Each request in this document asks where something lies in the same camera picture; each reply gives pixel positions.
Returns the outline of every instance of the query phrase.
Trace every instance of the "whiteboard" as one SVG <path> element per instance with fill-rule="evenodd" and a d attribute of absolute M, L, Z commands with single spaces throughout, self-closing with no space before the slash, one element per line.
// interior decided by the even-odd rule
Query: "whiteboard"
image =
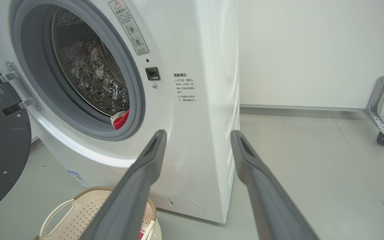
<path fill-rule="evenodd" d="M 384 0 L 239 1 L 242 106 L 362 110 L 384 76 Z"/>

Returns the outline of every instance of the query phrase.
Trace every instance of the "floor seam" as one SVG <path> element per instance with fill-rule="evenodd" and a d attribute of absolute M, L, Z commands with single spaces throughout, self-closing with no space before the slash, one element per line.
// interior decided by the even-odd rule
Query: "floor seam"
<path fill-rule="evenodd" d="M 343 134 L 342 129 L 340 128 L 339 124 L 337 123 L 336 118 L 335 118 L 334 115 L 333 115 L 333 112 L 330 111 L 330 114 L 331 114 L 331 116 L 333 117 L 335 123 L 337 124 L 337 127 L 339 128 L 340 132 L 342 133 L 342 136 L 343 136 L 343 138 L 345 139 L 346 144 L 348 144 L 349 149 L 351 149 L 351 146 L 349 145 L 348 140 L 346 139 L 345 135 Z"/>

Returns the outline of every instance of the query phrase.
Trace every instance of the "red and white cloth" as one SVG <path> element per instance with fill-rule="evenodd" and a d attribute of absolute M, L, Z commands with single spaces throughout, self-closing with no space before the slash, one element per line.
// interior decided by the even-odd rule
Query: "red and white cloth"
<path fill-rule="evenodd" d="M 127 121 L 129 113 L 130 113 L 130 110 L 120 111 L 120 112 L 117 112 L 116 114 L 114 114 L 113 116 L 111 116 L 112 126 L 116 130 L 120 129 L 125 124 L 125 122 Z"/>

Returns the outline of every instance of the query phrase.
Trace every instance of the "warning triangle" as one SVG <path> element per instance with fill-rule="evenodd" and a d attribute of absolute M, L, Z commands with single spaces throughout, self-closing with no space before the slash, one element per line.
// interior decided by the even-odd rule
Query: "warning triangle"
<path fill-rule="evenodd" d="M 118 1 L 115 1 L 115 9 L 122 8 Z"/>

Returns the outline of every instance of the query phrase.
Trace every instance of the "stainless steel drum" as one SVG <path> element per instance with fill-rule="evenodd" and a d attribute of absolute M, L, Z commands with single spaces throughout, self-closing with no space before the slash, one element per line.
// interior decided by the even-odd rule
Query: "stainless steel drum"
<path fill-rule="evenodd" d="M 59 7 L 52 20 L 54 54 L 70 86 L 101 113 L 130 108 L 124 77 L 97 34 L 78 16 Z"/>

